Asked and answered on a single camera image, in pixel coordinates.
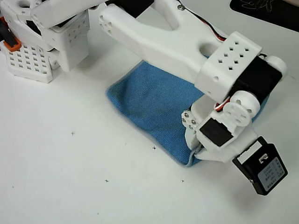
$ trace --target white table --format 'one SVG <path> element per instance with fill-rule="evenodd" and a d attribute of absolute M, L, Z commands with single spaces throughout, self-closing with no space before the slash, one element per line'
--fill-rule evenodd
<path fill-rule="evenodd" d="M 254 126 L 289 175 L 263 197 L 232 163 L 182 168 L 154 150 L 105 96 L 140 59 L 100 30 L 94 11 L 90 56 L 69 73 L 56 70 L 50 84 L 12 76 L 0 56 L 1 224 L 299 222 L 299 33 L 233 12 L 228 0 L 185 4 L 286 61 L 289 76 Z M 165 26 L 153 10 L 140 20 Z"/>

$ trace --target bolt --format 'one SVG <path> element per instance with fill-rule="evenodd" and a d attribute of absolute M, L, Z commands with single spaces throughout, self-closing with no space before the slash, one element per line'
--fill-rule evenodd
<path fill-rule="evenodd" d="M 185 6 L 183 6 L 183 5 L 178 5 L 178 10 L 180 10 L 180 11 L 184 11 L 185 9 L 186 9 Z"/>

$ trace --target blue towel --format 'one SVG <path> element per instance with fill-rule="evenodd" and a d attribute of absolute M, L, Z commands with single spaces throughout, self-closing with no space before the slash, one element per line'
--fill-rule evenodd
<path fill-rule="evenodd" d="M 154 137 L 173 159 L 188 166 L 200 160 L 193 158 L 185 142 L 181 113 L 203 95 L 193 84 L 146 62 L 107 90 L 125 117 Z"/>

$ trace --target robotic arm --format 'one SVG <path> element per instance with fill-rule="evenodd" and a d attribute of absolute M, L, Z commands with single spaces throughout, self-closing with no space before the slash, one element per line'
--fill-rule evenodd
<path fill-rule="evenodd" d="M 88 55 L 88 9 L 103 2 L 3 0 L 0 9 L 10 30 L 25 43 L 19 53 L 8 52 L 0 44 L 11 71 L 16 71 L 16 61 L 11 58 L 24 52 L 26 59 L 29 45 L 31 49 L 39 48 L 39 52 L 32 53 L 33 60 L 38 54 L 40 59 L 49 59 L 52 69 L 57 67 L 55 62 L 65 71 L 72 69 Z M 182 112 L 185 139 L 195 157 L 221 162 L 234 159 L 256 184 L 257 191 L 267 194 L 270 188 L 260 190 L 256 170 L 252 171 L 252 164 L 245 164 L 253 155 L 258 155 L 261 166 L 274 158 L 283 164 L 275 148 L 269 151 L 273 145 L 255 133 L 252 119 L 286 75 L 285 63 L 275 56 L 261 56 L 262 48 L 238 32 L 225 35 L 178 0 L 109 0 L 106 4 L 99 24 L 108 35 L 148 63 L 193 83 L 205 93 L 190 110 Z M 165 17 L 172 31 L 135 19 L 149 6 Z"/>

